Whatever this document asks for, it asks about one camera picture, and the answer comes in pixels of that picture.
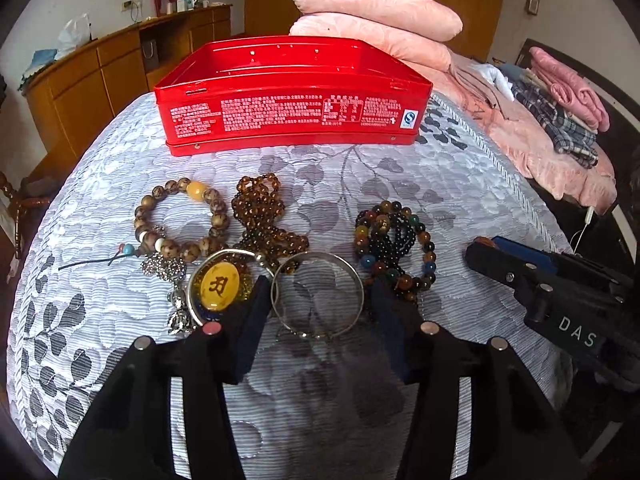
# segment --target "red tin box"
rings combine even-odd
[[[411,144],[433,84],[368,43],[218,41],[155,88],[172,155],[296,144]]]

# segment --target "plaid fabric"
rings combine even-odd
[[[598,163],[598,153],[593,149],[596,134],[570,119],[551,95],[524,81],[514,82],[511,91],[544,128],[556,152],[571,155],[587,169]]]

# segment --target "metal bangle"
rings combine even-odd
[[[189,314],[191,314],[191,317],[193,318],[193,320],[196,322],[196,324],[198,326],[203,326],[206,321],[203,321],[203,320],[200,319],[200,316],[198,315],[198,311],[197,311],[196,307],[194,306],[193,301],[191,301],[191,288],[193,287],[193,282],[195,281],[196,276],[200,272],[200,269],[202,269],[204,266],[206,266],[209,262],[211,262],[213,260],[217,260],[221,256],[225,256],[226,254],[240,254],[241,256],[248,256],[250,258],[253,258],[258,263],[258,265],[260,265],[264,270],[266,270],[269,273],[269,275],[271,276],[271,279],[275,280],[275,274],[268,267],[267,258],[263,254],[252,253],[251,251],[245,251],[244,249],[222,249],[221,251],[218,251],[217,253],[213,253],[209,258],[204,260],[198,266],[198,268],[194,271],[194,273],[189,278],[189,283],[187,284],[187,294],[186,294],[186,296],[187,296],[187,309],[189,311]],[[273,282],[271,283],[271,293],[273,294]]]
[[[358,313],[353,319],[353,322],[349,326],[347,326],[346,328],[343,328],[342,330],[338,330],[338,332],[333,332],[330,334],[323,334],[323,335],[311,335],[306,332],[299,332],[295,330],[292,326],[289,326],[285,322],[284,318],[280,315],[280,312],[278,311],[278,304],[280,303],[280,289],[278,287],[278,277],[283,272],[283,269],[285,269],[287,265],[290,264],[291,262],[300,262],[300,261],[314,260],[314,259],[325,260],[325,261],[337,264],[339,267],[346,270],[348,275],[350,275],[350,277],[353,279],[353,282],[356,284],[356,294],[358,295],[358,298],[360,300],[359,302],[360,304],[358,306]],[[360,279],[360,276],[358,275],[356,270],[350,264],[348,264],[345,260],[343,260],[340,256],[336,256],[335,254],[331,254],[331,253],[321,253],[321,252],[300,253],[290,257],[286,262],[284,262],[278,268],[278,270],[276,270],[275,274],[273,275],[273,281],[271,282],[271,303],[273,305],[273,311],[276,313],[276,316],[278,316],[278,319],[280,320],[282,325],[291,333],[303,338],[331,339],[332,337],[336,337],[336,336],[339,336],[340,334],[344,334],[345,332],[348,332],[357,323],[358,318],[362,313],[362,308],[364,306],[364,287],[362,286],[362,280]]]

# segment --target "wall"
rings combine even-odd
[[[514,62],[527,38],[552,46],[609,79],[640,103],[640,43],[612,0],[504,0],[491,57]]]
[[[27,102],[17,92],[20,78],[33,52],[55,48],[58,33],[71,18],[87,12],[94,38],[127,27],[129,12],[120,12],[126,0],[31,0],[0,49],[0,73],[8,84],[7,99],[0,110],[0,171],[15,187],[33,171],[46,150],[40,141]],[[154,16],[152,0],[142,0],[142,17]],[[244,31],[244,0],[210,0],[232,7],[232,34]]]

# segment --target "quilted bedspread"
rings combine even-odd
[[[566,392],[559,351],[523,325],[524,309],[508,288],[465,267],[463,253],[478,235],[503,235],[544,250],[569,245],[512,164],[441,95],[432,96],[411,146],[283,146],[175,158],[148,94],[115,118],[66,181],[42,221],[18,286],[7,355],[11,413],[53,472],[132,341],[143,334],[158,342],[172,339],[166,333],[170,286],[143,276],[136,258],[110,267],[59,267],[107,258],[119,243],[134,243],[135,207],[168,179],[201,180],[230,202],[240,177],[268,171],[282,183],[287,209],[281,225],[307,234],[312,250],[353,263],[353,221],[360,210],[385,198],[411,207],[438,253],[438,279],[420,297],[424,317],[461,338],[507,338],[550,400]],[[206,207],[185,195],[165,200],[153,216],[181,242],[201,237],[209,218]],[[230,241],[241,231],[233,221]],[[405,266],[414,274],[419,253],[415,248]],[[173,386],[175,467],[188,476],[179,382]],[[331,342],[309,342],[287,333],[275,318],[264,330],[251,373],[240,385],[225,387],[250,480],[393,478],[416,391],[392,375],[368,321]],[[452,476],[465,472],[468,457],[465,381],[460,405]]]

